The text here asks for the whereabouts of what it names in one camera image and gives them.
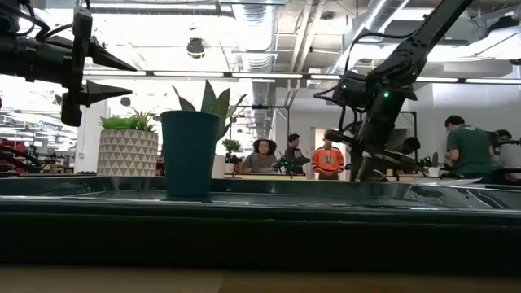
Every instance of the orange jersey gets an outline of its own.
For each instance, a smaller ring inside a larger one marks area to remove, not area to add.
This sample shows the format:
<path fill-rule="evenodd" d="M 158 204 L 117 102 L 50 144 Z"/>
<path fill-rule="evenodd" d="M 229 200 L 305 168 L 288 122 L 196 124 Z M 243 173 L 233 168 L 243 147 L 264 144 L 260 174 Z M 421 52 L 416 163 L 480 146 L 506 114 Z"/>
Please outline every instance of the orange jersey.
<path fill-rule="evenodd" d="M 315 173 L 335 174 L 344 170 L 344 156 L 338 147 L 327 150 L 319 147 L 313 154 L 313 171 Z"/>

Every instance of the man in green shirt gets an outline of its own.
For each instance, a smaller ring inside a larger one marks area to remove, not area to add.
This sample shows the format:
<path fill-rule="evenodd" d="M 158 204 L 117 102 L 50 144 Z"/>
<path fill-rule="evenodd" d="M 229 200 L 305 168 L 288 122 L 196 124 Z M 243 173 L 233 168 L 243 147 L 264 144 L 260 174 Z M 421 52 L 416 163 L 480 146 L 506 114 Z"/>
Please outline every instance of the man in green shirt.
<path fill-rule="evenodd" d="M 445 121 L 447 159 L 453 162 L 456 174 L 465 179 L 482 178 L 479 183 L 491 184 L 494 156 L 488 134 L 482 129 L 465 125 L 460 116 L 450 116 Z"/>

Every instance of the dark teal plant pot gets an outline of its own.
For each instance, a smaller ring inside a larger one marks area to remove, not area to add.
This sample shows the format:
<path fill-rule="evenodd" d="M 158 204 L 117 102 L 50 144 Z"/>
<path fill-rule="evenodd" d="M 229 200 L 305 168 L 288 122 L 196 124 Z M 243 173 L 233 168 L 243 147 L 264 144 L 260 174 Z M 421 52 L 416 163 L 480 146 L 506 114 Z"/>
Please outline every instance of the dark teal plant pot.
<path fill-rule="evenodd" d="M 169 197 L 209 194 L 220 119 L 205 112 L 161 113 Z"/>

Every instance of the woman with curly hair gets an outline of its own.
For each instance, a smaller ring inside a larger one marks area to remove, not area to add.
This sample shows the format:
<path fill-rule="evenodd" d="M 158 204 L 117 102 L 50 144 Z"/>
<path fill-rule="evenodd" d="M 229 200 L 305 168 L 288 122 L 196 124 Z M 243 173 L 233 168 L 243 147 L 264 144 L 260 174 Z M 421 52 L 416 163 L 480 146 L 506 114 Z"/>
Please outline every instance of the woman with curly hair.
<path fill-rule="evenodd" d="M 257 139 L 253 143 L 253 153 L 249 155 L 244 165 L 248 173 L 271 173 L 277 163 L 274 153 L 277 144 L 269 139 Z"/>

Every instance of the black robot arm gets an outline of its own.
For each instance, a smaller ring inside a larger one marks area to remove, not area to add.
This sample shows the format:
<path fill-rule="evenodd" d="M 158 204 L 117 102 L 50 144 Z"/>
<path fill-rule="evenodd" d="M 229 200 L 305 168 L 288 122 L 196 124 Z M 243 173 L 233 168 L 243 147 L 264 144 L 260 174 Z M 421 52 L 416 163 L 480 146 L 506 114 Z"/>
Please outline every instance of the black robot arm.
<path fill-rule="evenodd" d="M 337 142 L 351 145 L 352 181 L 364 181 L 376 160 L 389 157 L 385 146 L 403 103 L 407 98 L 416 100 L 412 84 L 431 50 L 472 2 L 443 0 L 419 29 L 367 76 L 346 72 L 340 79 L 333 93 L 335 102 L 366 113 L 354 138 L 330 130 Z"/>
<path fill-rule="evenodd" d="M 20 4 L 24 4 L 31 15 L 22 14 Z M 63 95 L 62 122 L 71 126 L 80 126 L 80 105 L 89 107 L 107 98 L 132 94 L 131 90 L 98 85 L 92 81 L 82 84 L 85 57 L 91 57 L 99 65 L 136 71 L 109 54 L 91 35 L 93 21 L 88 9 L 77 7 L 73 23 L 65 27 L 72 28 L 73 41 L 52 36 L 59 30 L 50 31 L 31 11 L 28 0 L 0 2 L 0 74 L 24 77 L 29 82 L 48 81 L 67 88 L 68 92 Z M 36 38 L 17 33 L 20 17 L 41 26 Z"/>

